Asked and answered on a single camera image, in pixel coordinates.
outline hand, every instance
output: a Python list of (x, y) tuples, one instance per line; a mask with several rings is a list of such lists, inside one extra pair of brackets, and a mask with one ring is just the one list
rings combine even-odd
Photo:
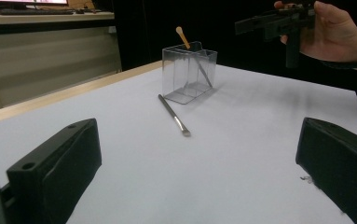
[[(284, 4), (278, 1), (275, 8)], [(347, 11), (319, 1), (314, 4), (315, 27), (301, 31), (300, 51), (309, 57), (330, 62), (357, 61), (357, 26)], [(281, 37), (286, 44), (287, 36)]]

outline acrylic box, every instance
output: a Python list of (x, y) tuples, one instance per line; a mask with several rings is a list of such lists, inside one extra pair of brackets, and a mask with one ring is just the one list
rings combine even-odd
[(200, 42), (163, 49), (162, 93), (164, 98), (187, 104), (213, 88), (217, 52)]

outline computer monitor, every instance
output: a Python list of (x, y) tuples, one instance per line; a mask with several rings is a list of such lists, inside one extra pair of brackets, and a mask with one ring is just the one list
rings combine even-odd
[(68, 7), (68, 0), (0, 0), (0, 8), (26, 9), (27, 6)]

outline black backdrop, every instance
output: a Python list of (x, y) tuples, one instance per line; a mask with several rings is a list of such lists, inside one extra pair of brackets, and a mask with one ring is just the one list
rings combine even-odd
[[(347, 10), (357, 23), (357, 1), (329, 0)], [(218, 51), (218, 64), (306, 80), (353, 90), (357, 71), (336, 70), (300, 56), (299, 67), (285, 68), (285, 46), (276, 39), (264, 42), (259, 32), (235, 35), (234, 22), (273, 9), (274, 0), (113, 0), (123, 70), (161, 60), (161, 50), (182, 44), (175, 28), (188, 41), (200, 41)]]

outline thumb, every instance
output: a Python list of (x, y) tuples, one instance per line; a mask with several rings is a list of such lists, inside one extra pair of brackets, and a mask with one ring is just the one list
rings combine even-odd
[(316, 1), (314, 9), (319, 16), (334, 24), (350, 20), (350, 14), (347, 11), (341, 10), (340, 8), (330, 4)]

